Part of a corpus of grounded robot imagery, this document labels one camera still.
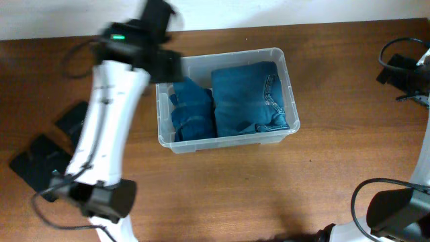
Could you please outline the medium blue jeans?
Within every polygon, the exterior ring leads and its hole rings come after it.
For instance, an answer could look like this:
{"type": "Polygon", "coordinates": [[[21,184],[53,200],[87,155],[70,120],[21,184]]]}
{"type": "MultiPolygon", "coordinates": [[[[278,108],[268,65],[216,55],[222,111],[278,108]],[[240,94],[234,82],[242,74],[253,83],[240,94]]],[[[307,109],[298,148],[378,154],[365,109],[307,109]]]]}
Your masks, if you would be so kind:
{"type": "Polygon", "coordinates": [[[274,62],[218,69],[211,78],[219,137],[290,128],[274,62]]]}

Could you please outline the small black garment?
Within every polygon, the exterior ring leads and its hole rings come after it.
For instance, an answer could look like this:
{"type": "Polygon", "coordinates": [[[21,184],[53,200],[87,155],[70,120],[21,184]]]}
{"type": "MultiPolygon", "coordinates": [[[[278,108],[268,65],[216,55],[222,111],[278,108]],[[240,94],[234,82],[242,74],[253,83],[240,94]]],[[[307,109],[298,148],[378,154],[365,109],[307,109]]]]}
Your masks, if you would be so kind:
{"type": "Polygon", "coordinates": [[[77,148],[88,105],[86,101],[79,101],[67,108],[55,121],[55,126],[70,139],[73,149],[77,148]]]}

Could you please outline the large black garment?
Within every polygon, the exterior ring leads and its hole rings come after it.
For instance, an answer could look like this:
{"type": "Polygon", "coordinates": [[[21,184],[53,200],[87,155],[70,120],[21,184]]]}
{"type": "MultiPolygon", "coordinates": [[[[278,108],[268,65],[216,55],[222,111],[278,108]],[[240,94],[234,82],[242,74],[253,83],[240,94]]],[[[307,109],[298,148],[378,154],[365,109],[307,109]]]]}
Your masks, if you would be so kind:
{"type": "Polygon", "coordinates": [[[63,148],[41,134],[10,161],[9,167],[35,192],[41,192],[50,185],[52,172],[64,174],[71,159],[63,148]]]}

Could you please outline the dark blue taped knit garment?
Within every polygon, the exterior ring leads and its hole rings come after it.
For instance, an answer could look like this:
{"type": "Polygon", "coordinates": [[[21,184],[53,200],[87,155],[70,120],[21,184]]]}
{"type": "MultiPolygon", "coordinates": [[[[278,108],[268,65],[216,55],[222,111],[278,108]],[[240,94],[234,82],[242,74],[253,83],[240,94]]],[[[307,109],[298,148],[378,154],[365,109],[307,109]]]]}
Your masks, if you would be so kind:
{"type": "Polygon", "coordinates": [[[216,138],[214,99],[212,91],[197,85],[189,77],[173,84],[174,94],[169,96],[174,110],[171,121],[175,129],[175,142],[216,138]]]}

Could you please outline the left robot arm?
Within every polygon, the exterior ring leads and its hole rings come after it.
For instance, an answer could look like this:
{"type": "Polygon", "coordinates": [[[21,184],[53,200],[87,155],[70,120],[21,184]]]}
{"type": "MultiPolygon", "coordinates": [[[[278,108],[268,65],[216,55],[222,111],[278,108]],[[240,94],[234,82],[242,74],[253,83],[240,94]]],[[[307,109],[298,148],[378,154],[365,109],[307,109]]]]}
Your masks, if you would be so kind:
{"type": "Polygon", "coordinates": [[[144,90],[183,79],[180,54],[163,48],[173,14],[167,2],[151,0],[139,18],[114,22],[101,32],[77,148],[64,175],[50,182],[50,192],[75,205],[101,241],[136,238],[130,211],[137,185],[122,177],[123,152],[144,90]]]}

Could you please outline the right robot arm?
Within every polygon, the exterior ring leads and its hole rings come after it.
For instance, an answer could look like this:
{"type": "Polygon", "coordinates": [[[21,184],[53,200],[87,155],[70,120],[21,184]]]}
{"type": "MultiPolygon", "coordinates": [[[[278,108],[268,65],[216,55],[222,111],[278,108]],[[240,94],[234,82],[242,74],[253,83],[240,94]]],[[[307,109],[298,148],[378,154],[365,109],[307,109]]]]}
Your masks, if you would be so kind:
{"type": "MultiPolygon", "coordinates": [[[[378,75],[380,83],[389,83],[404,92],[397,99],[414,99],[429,105],[429,53],[419,60],[395,54],[378,75]]],[[[426,134],[419,160],[411,178],[399,181],[372,178],[361,182],[353,191],[350,211],[353,220],[344,225],[331,224],[319,230],[315,241],[428,241],[429,240],[429,135],[426,134]],[[355,200],[366,185],[387,183],[396,190],[378,192],[367,213],[358,218],[355,200]]]]}

